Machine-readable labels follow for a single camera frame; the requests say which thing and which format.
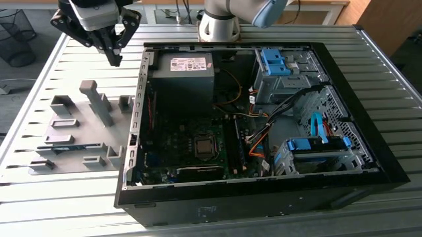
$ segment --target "wire mesh basket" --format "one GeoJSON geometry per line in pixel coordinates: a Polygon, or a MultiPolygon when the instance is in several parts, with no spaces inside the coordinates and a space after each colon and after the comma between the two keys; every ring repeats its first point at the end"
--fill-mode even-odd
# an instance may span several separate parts
{"type": "Polygon", "coordinates": [[[36,58],[17,25],[12,23],[0,22],[0,58],[17,68],[33,63],[36,58]]]}
{"type": "Polygon", "coordinates": [[[37,36],[21,9],[0,9],[0,24],[5,23],[10,23],[18,27],[21,32],[17,35],[17,37],[21,37],[18,40],[29,41],[37,36]]]}

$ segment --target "blue cable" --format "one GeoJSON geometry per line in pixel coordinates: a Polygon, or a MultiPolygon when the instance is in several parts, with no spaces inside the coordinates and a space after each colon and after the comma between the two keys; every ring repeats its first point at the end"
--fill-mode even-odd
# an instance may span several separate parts
{"type": "Polygon", "coordinates": [[[321,114],[319,112],[312,113],[311,117],[311,136],[319,136],[321,138],[321,143],[328,143],[327,136],[324,134],[323,122],[321,122],[321,114]],[[315,120],[317,126],[317,134],[315,129],[315,120]]]}

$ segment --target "aluminum table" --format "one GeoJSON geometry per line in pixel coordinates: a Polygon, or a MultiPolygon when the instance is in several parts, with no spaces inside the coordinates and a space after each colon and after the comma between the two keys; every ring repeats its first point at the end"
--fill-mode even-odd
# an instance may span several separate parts
{"type": "Polygon", "coordinates": [[[0,147],[1,236],[420,236],[422,99],[364,31],[336,26],[241,27],[243,41],[316,41],[347,81],[411,182],[340,210],[145,229],[113,208],[117,171],[30,176],[24,167],[42,145],[54,95],[82,100],[78,84],[94,79],[108,99],[134,94],[144,42],[196,41],[195,27],[142,26],[122,49],[121,67],[94,48],[61,36],[0,147]]]}

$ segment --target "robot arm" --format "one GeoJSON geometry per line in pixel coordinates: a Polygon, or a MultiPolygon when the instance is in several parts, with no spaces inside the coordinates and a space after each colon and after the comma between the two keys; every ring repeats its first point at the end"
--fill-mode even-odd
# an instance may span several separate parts
{"type": "Polygon", "coordinates": [[[205,0],[205,15],[213,19],[239,17],[253,26],[265,28],[277,20],[292,0],[205,0]]]}
{"type": "Polygon", "coordinates": [[[236,41],[239,19],[265,28],[277,20],[293,0],[205,0],[205,12],[199,25],[199,38],[207,42],[236,41]]]}
{"type": "Polygon", "coordinates": [[[58,11],[50,24],[85,47],[92,45],[105,54],[112,66],[121,62],[120,51],[129,42],[141,15],[126,10],[132,0],[58,0],[58,11]],[[122,22],[124,30],[117,35],[114,25],[122,22]]]}
{"type": "MultiPolygon", "coordinates": [[[[240,26],[237,17],[257,27],[268,27],[293,0],[205,0],[205,13],[199,26],[203,41],[235,41],[240,26]]],[[[124,8],[133,0],[58,0],[50,24],[85,47],[94,46],[109,64],[118,67],[120,51],[128,44],[141,15],[124,8]],[[117,35],[114,25],[122,22],[117,35]]]]}

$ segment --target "white cable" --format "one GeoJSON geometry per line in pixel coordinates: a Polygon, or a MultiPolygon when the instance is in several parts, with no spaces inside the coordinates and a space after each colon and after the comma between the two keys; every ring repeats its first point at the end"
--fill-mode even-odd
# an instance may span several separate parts
{"type": "Polygon", "coordinates": [[[29,79],[29,78],[14,78],[14,79],[4,79],[4,80],[0,79],[0,81],[9,81],[9,80],[33,80],[33,81],[36,81],[36,79],[29,79]]]}

